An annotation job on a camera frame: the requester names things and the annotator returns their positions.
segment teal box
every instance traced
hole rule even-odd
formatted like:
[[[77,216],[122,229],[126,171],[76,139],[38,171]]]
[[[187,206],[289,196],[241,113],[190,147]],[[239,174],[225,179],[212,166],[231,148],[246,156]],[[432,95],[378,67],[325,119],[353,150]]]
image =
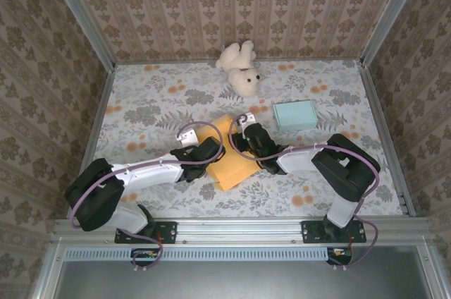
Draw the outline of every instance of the teal box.
[[[274,104],[274,113],[279,132],[309,130],[318,123],[311,100]]]

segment black mounting plate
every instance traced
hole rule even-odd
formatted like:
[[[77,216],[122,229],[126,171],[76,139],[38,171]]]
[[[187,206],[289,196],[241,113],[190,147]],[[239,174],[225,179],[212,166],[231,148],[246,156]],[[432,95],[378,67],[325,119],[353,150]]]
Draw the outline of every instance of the black mounting plate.
[[[175,239],[177,238],[177,222],[176,221],[157,221],[154,232],[150,238],[155,240],[159,239],[159,232],[161,234],[161,242],[163,244],[175,244]],[[116,244],[149,244],[148,240],[137,239],[127,236],[121,230],[116,230],[116,235],[114,237],[114,242]]]
[[[352,243],[366,243],[366,234],[364,225],[358,220],[353,220],[349,225],[349,234]],[[332,240],[326,235],[324,223],[322,220],[306,220],[301,222],[302,242],[304,244],[318,243],[349,243],[349,236],[341,240]]]

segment damask wallpaper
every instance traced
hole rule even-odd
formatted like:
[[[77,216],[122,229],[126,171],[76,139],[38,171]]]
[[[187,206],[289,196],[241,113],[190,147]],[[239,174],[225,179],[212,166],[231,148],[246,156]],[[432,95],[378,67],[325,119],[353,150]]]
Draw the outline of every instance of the damask wallpaper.
[[[252,39],[259,58],[358,57],[388,0],[83,0],[118,62],[214,59]]]
[[[0,298],[26,298],[106,73],[64,0],[0,0]]]
[[[416,210],[451,275],[451,0],[407,0],[371,74]]]

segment teddy bear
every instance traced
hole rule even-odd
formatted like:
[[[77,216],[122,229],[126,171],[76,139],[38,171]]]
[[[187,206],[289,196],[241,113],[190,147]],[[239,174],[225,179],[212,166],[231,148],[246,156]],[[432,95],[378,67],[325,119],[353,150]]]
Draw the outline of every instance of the teddy bear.
[[[228,82],[233,91],[241,97],[253,97],[257,94],[260,75],[254,67],[254,43],[247,40],[241,46],[233,43],[221,53],[216,67],[228,74]]]

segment patterned wallpaper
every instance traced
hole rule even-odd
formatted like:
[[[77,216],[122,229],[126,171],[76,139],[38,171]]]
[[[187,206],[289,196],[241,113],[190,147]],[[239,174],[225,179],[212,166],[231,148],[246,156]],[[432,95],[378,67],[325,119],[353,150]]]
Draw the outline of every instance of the patterned wallpaper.
[[[116,61],[358,57],[388,0],[83,0]]]
[[[407,0],[371,63],[419,215],[451,276],[451,0]]]
[[[63,0],[0,0],[0,298],[26,298],[106,73]]]

